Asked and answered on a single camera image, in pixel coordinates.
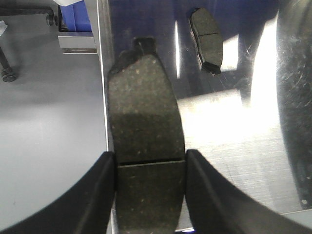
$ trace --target scratched metal surface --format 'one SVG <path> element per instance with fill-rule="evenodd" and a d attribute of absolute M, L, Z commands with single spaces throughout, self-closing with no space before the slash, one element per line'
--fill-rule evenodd
<path fill-rule="evenodd" d="M 311 6 L 285 1 L 277 36 L 280 120 L 303 209 L 312 206 Z"/>
<path fill-rule="evenodd" d="M 284 44 L 291 43 L 285 40 L 290 33 L 293 42 L 300 41 L 296 38 L 298 30 L 294 29 L 309 19 L 310 3 L 109 1 L 115 57 L 130 49 L 135 37 L 156 39 L 158 55 L 178 98 L 186 149 L 199 149 L 233 184 L 278 213 L 310 207 L 307 186 L 298 186 L 298 166 L 293 160 L 298 146 L 285 137 L 280 123 L 281 119 L 285 126 L 280 113 L 287 116 L 283 111 L 281 79 L 289 72 L 294 77 L 298 73 L 295 66 L 285 71 L 290 60 L 281 49 L 287 50 Z M 220 76 L 213 77 L 198 65 L 188 24 L 196 7 L 210 10 L 223 35 Z M 307 28 L 308 23 L 301 30 L 306 37 Z M 309 124 L 307 120 L 301 126 Z M 190 223 L 184 206 L 178 229 L 187 227 Z"/>

